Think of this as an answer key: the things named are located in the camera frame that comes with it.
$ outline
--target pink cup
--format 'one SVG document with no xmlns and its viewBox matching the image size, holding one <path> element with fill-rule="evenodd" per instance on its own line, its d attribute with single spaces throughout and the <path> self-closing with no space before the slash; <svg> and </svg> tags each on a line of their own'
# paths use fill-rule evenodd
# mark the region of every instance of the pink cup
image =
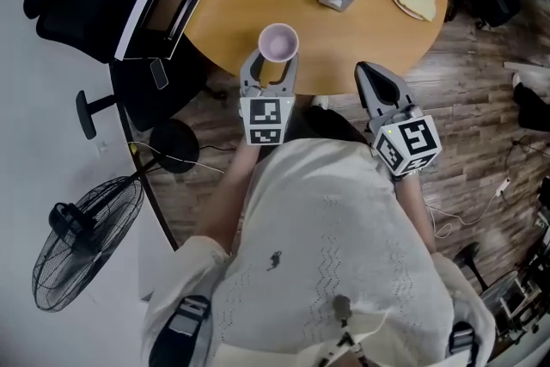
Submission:
<svg viewBox="0 0 550 367">
<path fill-rule="evenodd" d="M 272 23 L 258 38 L 258 48 L 266 60 L 285 63 L 298 52 L 300 40 L 296 31 L 284 23 Z"/>
</svg>

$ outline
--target plug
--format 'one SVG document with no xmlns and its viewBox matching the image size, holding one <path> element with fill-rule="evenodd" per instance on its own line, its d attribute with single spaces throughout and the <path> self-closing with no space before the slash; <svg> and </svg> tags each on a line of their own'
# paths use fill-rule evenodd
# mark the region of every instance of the plug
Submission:
<svg viewBox="0 0 550 367">
<path fill-rule="evenodd" d="M 510 179 L 506 178 L 504 179 L 504 182 L 500 184 L 497 188 L 497 191 L 495 192 L 495 196 L 500 196 L 506 188 L 508 188 L 508 185 L 510 184 Z"/>
</svg>

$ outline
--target shoe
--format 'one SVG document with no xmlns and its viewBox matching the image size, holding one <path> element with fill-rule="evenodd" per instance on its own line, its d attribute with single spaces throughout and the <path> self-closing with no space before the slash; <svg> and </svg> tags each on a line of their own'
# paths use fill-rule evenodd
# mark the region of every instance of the shoe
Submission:
<svg viewBox="0 0 550 367">
<path fill-rule="evenodd" d="M 514 87 L 514 89 L 517 87 L 518 84 L 521 84 L 522 82 L 522 78 L 519 76 L 519 74 L 516 72 L 513 76 L 512 76 L 512 86 Z"/>
<path fill-rule="evenodd" d="M 311 106 L 319 106 L 322 109 L 328 109 L 328 95 L 316 95 L 311 101 Z"/>
</svg>

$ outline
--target short sleeve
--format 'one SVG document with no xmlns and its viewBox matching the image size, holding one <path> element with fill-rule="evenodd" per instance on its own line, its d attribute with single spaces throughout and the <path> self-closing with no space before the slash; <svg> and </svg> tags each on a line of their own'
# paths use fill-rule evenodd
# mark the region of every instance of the short sleeve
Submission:
<svg viewBox="0 0 550 367">
<path fill-rule="evenodd" d="M 145 314 L 142 331 L 142 357 L 148 357 L 156 337 L 175 312 L 181 299 L 212 272 L 221 272 L 229 256 L 209 237 L 194 235 L 179 248 L 162 269 L 161 282 Z"/>
<path fill-rule="evenodd" d="M 495 343 L 495 319 L 455 263 L 439 253 L 432 255 L 439 277 L 455 307 L 455 321 L 465 321 L 480 339 L 477 365 L 486 365 Z"/>
</svg>

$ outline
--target black fan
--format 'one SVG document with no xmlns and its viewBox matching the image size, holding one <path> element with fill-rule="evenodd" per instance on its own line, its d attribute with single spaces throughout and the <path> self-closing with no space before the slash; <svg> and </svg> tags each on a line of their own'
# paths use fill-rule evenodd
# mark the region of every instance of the black fan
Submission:
<svg viewBox="0 0 550 367">
<path fill-rule="evenodd" d="M 76 204 L 57 203 L 49 216 L 52 233 L 33 269 L 33 295 L 39 309 L 57 312 L 92 281 L 120 244 L 144 201 L 139 178 L 155 164 L 173 173 L 193 166 L 199 143 L 193 131 L 175 119 L 151 133 L 151 147 L 161 151 L 132 176 L 109 180 Z"/>
</svg>

